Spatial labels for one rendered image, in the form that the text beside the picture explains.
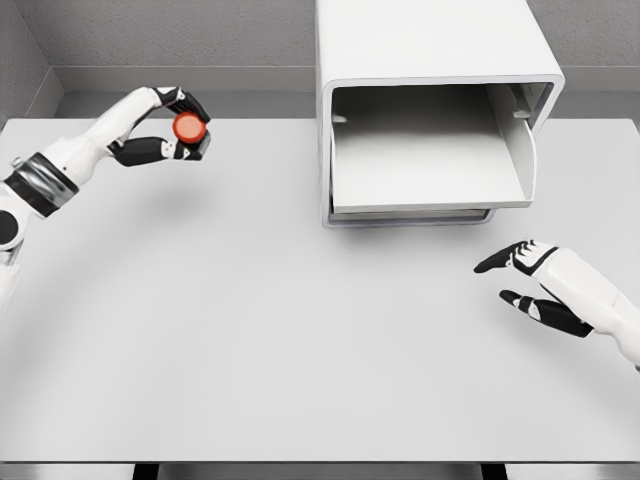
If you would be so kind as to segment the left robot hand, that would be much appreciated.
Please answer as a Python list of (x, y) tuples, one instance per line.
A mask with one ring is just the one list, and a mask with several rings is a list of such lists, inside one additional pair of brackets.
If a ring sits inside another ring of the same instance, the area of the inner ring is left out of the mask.
[(125, 167), (163, 160), (200, 161), (211, 140), (209, 132), (205, 132), (198, 141), (182, 138), (169, 141), (161, 137), (129, 138), (131, 132), (151, 112), (160, 108), (167, 108), (177, 116), (193, 114), (203, 124), (211, 121), (196, 97), (180, 87), (140, 87), (98, 117), (85, 134)]

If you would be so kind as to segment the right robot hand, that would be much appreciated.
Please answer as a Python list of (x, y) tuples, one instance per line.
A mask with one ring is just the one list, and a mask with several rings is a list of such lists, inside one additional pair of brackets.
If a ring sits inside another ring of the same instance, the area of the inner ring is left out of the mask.
[(545, 326), (580, 338), (596, 332), (598, 300), (620, 291), (572, 250), (537, 240), (519, 241), (499, 250), (482, 260), (474, 272), (507, 267), (536, 280), (552, 298), (503, 290), (499, 293), (502, 300)]

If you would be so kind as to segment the red button load switch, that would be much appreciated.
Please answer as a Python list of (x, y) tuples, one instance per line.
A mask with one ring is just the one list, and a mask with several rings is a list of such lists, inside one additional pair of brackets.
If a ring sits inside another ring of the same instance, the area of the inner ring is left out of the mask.
[(211, 142), (207, 125), (195, 113), (184, 112), (177, 115), (172, 123), (176, 139), (191, 151), (203, 155)]

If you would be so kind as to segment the white cabinet drawer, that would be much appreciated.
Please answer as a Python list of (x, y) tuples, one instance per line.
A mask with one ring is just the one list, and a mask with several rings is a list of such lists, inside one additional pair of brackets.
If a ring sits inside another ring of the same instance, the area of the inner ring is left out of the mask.
[(337, 214), (520, 208), (536, 149), (508, 84), (341, 87), (332, 93)]

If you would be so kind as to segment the white tabletop storage cabinet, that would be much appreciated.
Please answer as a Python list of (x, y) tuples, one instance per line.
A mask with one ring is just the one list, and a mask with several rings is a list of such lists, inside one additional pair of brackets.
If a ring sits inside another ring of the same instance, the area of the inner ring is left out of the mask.
[(316, 0), (320, 198), (328, 227), (478, 224), (507, 208), (337, 214), (332, 93), (341, 87), (508, 84), (535, 138), (565, 85), (527, 0)]

